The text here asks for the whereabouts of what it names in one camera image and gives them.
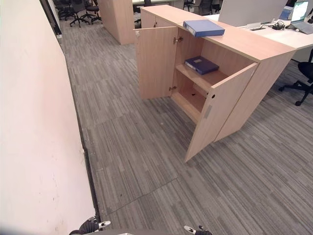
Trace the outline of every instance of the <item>black office chair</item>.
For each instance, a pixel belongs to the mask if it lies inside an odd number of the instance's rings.
[[[58,16],[61,20],[64,17],[66,21],[68,17],[75,17],[72,11],[70,0],[53,0],[55,8],[58,10]]]
[[[184,0],[184,6],[182,7],[182,9],[185,9],[186,6],[188,7],[188,5],[191,5],[193,3],[194,3],[193,0]]]
[[[298,68],[300,72],[302,72],[309,79],[308,80],[309,83],[313,83],[312,58],[313,58],[313,49],[311,50],[309,61],[301,62],[298,64]],[[308,94],[313,94],[313,84],[309,86],[307,84],[304,84],[303,82],[300,82],[299,80],[296,81],[293,85],[284,85],[283,87],[279,88],[279,90],[282,92],[285,88],[296,89],[296,90],[305,92],[302,100],[297,101],[295,103],[296,106],[300,106],[303,103],[303,101],[306,99]]]
[[[197,7],[199,15],[212,15],[212,1],[213,0],[201,0],[199,5],[189,4],[187,5],[188,11],[190,11],[190,7]]]
[[[98,1],[97,0],[93,0],[94,1],[94,4],[95,6],[93,6],[92,4],[90,4],[88,1],[86,1],[86,14],[84,14],[82,16],[82,18],[91,18],[91,24],[93,24],[93,22],[95,21],[102,21],[101,20],[101,17],[99,17],[99,6],[98,6]],[[92,15],[92,14],[89,14],[88,12],[89,11],[93,11],[96,15]]]
[[[143,6],[153,6],[153,5],[152,5],[152,3],[151,3],[151,0],[144,0]],[[138,19],[138,20],[134,21],[134,23],[140,23],[139,26],[136,26],[136,25],[135,25],[135,28],[141,28],[141,19]]]
[[[85,19],[78,16],[78,12],[85,11],[85,0],[71,0],[72,2],[72,11],[75,14],[75,19],[69,24],[70,27],[72,27],[72,24],[74,24],[76,21],[78,21],[79,27],[80,27],[80,21],[90,24]]]

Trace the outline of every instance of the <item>cable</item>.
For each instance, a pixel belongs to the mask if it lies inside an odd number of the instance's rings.
[[[275,23],[275,24],[270,24],[270,25],[268,25],[268,24],[263,24],[261,27],[260,27],[260,29],[263,27],[263,26],[267,26],[267,27],[270,27],[270,28],[272,28],[272,29],[275,29],[275,30],[285,30],[285,24],[284,24],[284,22],[282,22],[282,21],[278,21],[277,23]]]

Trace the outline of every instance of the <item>binder on shelf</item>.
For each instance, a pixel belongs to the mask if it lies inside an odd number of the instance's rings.
[[[223,35],[225,29],[210,20],[184,21],[183,26],[195,37]]]
[[[202,56],[197,56],[197,57],[185,60],[185,65],[187,65],[189,68],[196,71],[200,75],[219,69],[218,65],[203,58]]]

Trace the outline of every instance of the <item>binder on cabinet top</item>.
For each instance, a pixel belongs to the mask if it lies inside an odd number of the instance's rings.
[[[184,21],[183,26],[195,37],[223,35],[225,29],[209,20]]]

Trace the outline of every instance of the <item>wooden partition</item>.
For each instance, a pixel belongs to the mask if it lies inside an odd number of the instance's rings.
[[[131,0],[98,0],[102,24],[122,45],[134,43],[134,14]]]

